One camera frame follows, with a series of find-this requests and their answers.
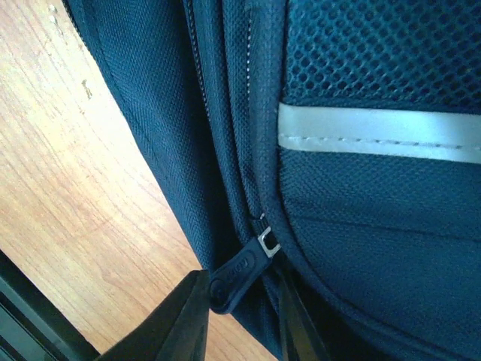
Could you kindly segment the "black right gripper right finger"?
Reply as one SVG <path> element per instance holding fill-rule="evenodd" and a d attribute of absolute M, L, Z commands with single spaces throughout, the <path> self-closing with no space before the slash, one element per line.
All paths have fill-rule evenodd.
<path fill-rule="evenodd" d="M 331 359 L 291 277 L 286 272 L 281 276 L 279 309 L 283 360 Z"/>

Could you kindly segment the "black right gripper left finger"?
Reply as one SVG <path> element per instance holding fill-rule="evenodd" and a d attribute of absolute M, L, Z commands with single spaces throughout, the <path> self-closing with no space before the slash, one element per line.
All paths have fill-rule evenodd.
<path fill-rule="evenodd" d="M 209 319 L 209 275 L 188 273 L 161 304 L 98 360 L 204 360 Z"/>

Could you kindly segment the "navy blue backpack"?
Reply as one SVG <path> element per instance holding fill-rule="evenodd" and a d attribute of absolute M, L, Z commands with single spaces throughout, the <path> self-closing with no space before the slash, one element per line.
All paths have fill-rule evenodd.
<path fill-rule="evenodd" d="M 199 262 L 283 358 L 480 358 L 478 1 L 66 1 Z"/>

